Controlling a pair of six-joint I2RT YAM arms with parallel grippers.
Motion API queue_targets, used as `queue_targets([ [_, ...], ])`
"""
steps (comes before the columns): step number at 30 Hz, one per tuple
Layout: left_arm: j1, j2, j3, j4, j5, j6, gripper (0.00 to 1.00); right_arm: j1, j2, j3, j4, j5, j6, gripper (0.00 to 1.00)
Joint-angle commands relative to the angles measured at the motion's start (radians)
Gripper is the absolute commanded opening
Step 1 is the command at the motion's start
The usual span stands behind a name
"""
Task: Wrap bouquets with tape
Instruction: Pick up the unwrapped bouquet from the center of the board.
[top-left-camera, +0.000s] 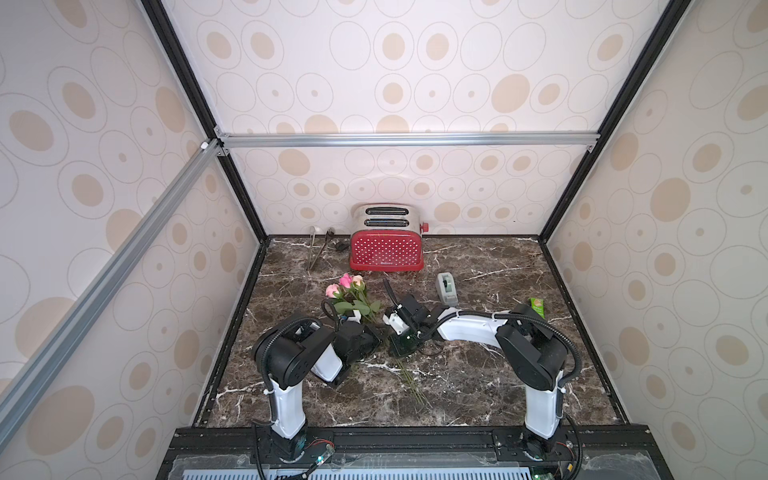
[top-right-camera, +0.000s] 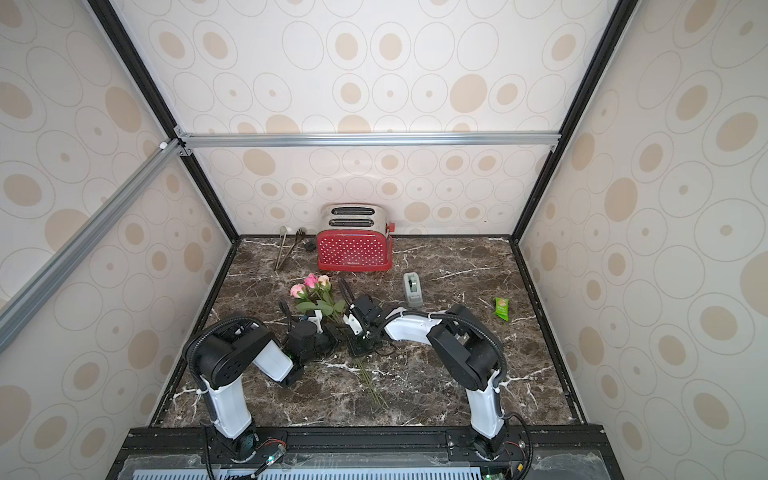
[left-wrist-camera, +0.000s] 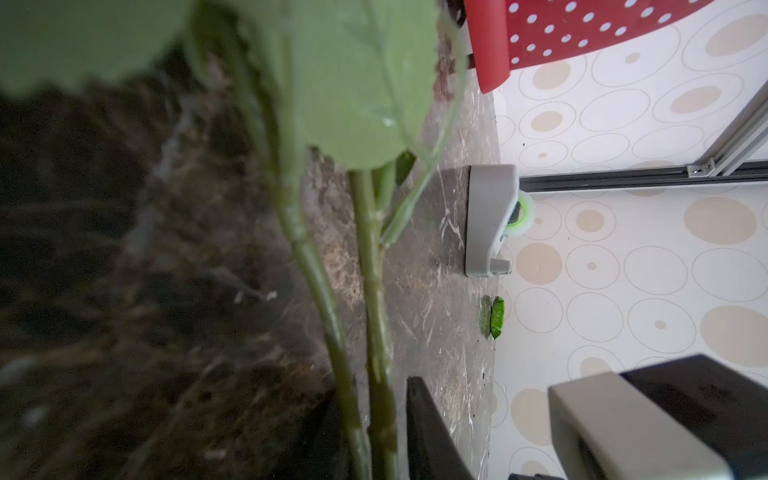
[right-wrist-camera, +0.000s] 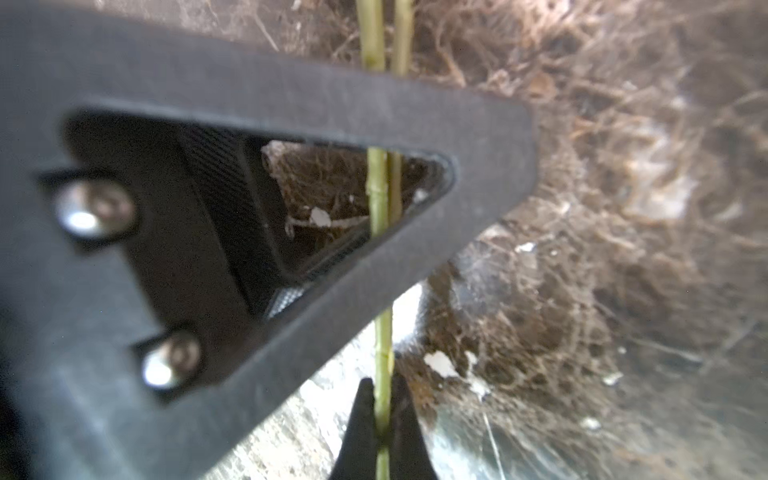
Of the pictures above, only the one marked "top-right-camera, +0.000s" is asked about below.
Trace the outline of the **white tape dispenser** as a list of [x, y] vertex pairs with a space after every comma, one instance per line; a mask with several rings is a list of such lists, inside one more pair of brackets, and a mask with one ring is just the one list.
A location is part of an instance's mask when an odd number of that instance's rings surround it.
[[416, 309], [423, 305], [421, 282], [416, 272], [408, 272], [403, 275], [403, 288], [405, 300], [409, 308]]

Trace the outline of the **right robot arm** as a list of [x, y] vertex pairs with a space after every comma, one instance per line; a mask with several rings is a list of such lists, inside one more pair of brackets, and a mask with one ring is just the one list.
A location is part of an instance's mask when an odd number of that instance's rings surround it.
[[505, 426], [500, 383], [508, 372], [503, 344], [468, 308], [455, 304], [438, 312], [385, 310], [362, 295], [346, 308], [343, 320], [363, 349], [385, 339], [431, 346], [467, 393], [472, 429], [488, 441], [500, 438]]

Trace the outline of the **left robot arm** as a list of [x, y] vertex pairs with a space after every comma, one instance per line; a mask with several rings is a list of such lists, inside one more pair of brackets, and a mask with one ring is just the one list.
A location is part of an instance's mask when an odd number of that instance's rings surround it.
[[252, 425], [242, 385], [249, 367], [291, 386], [307, 364], [332, 354], [342, 340], [335, 324], [315, 317], [300, 318], [280, 341], [262, 321], [233, 315], [190, 338], [183, 355], [218, 434], [236, 440]]

